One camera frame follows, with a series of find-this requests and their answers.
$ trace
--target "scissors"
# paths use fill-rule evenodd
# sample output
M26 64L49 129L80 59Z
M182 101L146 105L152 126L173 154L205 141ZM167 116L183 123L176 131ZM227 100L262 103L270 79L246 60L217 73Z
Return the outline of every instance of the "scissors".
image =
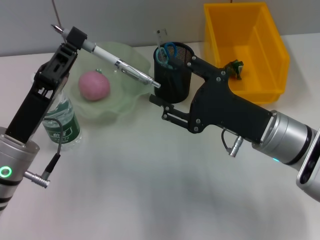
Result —
M169 47L173 47L173 55L170 54ZM158 47L155 52L155 59L159 64L169 69L173 69L173 67L170 66L168 62L171 57L177 57L177 53L177 46L173 42L167 42L166 44L164 44L164 47Z

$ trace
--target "pink ball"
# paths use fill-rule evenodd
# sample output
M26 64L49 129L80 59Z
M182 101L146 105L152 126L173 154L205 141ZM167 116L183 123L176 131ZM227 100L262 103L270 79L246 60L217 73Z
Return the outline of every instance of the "pink ball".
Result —
M78 82L80 93L90 101L107 97L110 93L109 80L97 71L88 71L81 75Z

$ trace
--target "pen holder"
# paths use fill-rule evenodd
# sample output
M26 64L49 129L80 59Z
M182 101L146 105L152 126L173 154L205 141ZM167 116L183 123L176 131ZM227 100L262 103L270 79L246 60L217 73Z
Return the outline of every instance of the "pen holder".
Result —
M185 66L191 61L192 56L195 55L194 51L187 45L181 42L173 42L176 46L177 60L180 60ZM160 88L154 88L154 94L165 100L168 103L176 104L185 100L189 95L191 70L187 67L172 67L167 64L161 64L157 60L161 58L157 49L153 53L154 60L154 80L161 84ZM167 47L169 58L174 58L175 49L172 45Z

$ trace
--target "white table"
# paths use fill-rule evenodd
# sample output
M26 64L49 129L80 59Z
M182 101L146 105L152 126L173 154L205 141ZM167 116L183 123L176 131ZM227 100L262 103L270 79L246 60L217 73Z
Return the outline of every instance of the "white table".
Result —
M286 92L277 109L320 126L320 34L288 35ZM201 56L202 44L191 48ZM152 61L154 46L137 50ZM0 58L0 126L7 127L31 87L30 75L52 54ZM203 80L193 76L189 110ZM1 240L318 240L320 203L296 186L297 171L245 142L235 159L221 129L200 134L161 119L141 97L117 122L80 121L83 142L63 152L51 184L22 181L0 219ZM227 134L231 145L234 136ZM30 170L42 173L56 149L43 126Z

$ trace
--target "plastic water bottle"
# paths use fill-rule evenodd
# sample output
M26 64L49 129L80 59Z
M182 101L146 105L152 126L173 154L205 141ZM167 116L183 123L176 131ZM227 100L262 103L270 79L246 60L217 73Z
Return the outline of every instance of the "plastic water bottle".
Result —
M45 118L54 118L63 126L62 150L72 149L81 142L82 134L70 99L63 91L53 101ZM61 129L56 121L44 120L42 124L50 139L57 144L60 141Z

